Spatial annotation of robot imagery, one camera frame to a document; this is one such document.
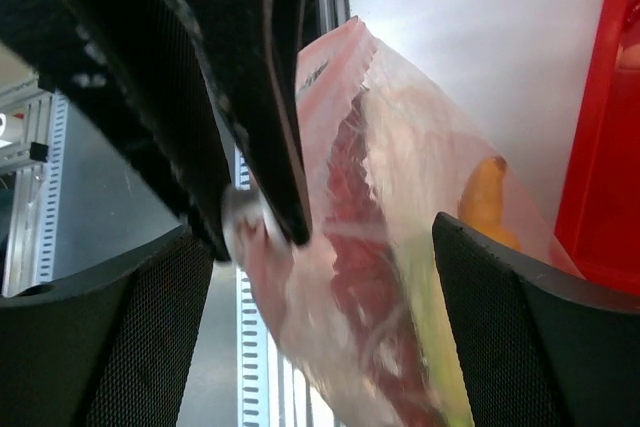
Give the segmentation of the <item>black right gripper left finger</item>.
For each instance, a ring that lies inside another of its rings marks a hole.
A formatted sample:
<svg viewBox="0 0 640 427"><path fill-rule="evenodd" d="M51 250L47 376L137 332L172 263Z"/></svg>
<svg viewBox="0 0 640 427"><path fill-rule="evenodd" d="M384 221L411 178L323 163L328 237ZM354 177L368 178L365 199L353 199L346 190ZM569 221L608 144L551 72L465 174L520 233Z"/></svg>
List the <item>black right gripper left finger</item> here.
<svg viewBox="0 0 640 427"><path fill-rule="evenodd" d="M1 302L5 426L173 426L212 262L177 228Z"/></svg>

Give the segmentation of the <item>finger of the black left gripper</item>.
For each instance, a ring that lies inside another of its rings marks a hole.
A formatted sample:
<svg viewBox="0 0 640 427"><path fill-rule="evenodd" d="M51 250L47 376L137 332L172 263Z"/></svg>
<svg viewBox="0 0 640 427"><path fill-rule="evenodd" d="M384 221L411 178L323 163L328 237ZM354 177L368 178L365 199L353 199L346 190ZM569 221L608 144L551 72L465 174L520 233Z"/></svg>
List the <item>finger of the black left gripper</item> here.
<svg viewBox="0 0 640 427"><path fill-rule="evenodd" d="M213 105L287 241L312 221L296 109L305 0L177 0Z"/></svg>
<svg viewBox="0 0 640 427"><path fill-rule="evenodd" d="M191 39L165 0L1 0L1 40L228 259L227 160Z"/></svg>

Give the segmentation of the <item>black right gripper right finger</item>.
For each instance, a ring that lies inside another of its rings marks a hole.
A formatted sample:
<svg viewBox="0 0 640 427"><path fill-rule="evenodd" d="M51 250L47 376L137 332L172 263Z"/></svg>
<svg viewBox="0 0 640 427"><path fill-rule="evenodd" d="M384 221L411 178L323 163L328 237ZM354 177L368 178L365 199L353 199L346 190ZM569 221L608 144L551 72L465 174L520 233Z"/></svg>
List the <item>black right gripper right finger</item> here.
<svg viewBox="0 0 640 427"><path fill-rule="evenodd" d="M505 247L448 214L436 267L479 426L635 426L639 299Z"/></svg>

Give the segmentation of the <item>yellow ginger root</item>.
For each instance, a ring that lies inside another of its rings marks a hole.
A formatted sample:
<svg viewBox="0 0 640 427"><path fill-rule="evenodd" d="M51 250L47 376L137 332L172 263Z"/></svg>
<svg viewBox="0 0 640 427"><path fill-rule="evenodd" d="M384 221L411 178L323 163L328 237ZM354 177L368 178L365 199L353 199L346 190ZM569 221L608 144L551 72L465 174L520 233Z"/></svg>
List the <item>yellow ginger root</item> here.
<svg viewBox="0 0 640 427"><path fill-rule="evenodd" d="M486 237L519 251L516 235L503 225L506 172L507 163L502 156L483 159L465 184L458 203L458 219Z"/></svg>

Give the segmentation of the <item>clear zip top bag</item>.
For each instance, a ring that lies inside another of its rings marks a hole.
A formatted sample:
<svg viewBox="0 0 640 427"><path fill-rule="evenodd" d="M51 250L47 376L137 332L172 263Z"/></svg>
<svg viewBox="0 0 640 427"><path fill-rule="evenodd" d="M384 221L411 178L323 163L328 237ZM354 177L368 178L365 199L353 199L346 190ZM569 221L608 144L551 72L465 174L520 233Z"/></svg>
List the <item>clear zip top bag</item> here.
<svg viewBox="0 0 640 427"><path fill-rule="evenodd" d="M447 426L426 369L396 249L458 218L474 168L500 156L427 75L351 19L302 50L297 113L313 234L286 247L264 201L234 223L240 264L289 360L292 418L317 426ZM503 225L520 252L577 268L507 164Z"/></svg>

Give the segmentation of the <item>green white leek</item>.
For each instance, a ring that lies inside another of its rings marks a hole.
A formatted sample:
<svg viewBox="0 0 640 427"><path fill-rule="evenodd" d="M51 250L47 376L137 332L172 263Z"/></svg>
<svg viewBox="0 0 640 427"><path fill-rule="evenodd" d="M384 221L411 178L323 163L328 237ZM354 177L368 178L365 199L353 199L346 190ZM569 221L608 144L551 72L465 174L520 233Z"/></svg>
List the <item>green white leek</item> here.
<svg viewBox="0 0 640 427"><path fill-rule="evenodd" d="M429 405L447 426L472 426L432 241L425 236L410 239L396 249L396 257L426 369Z"/></svg>

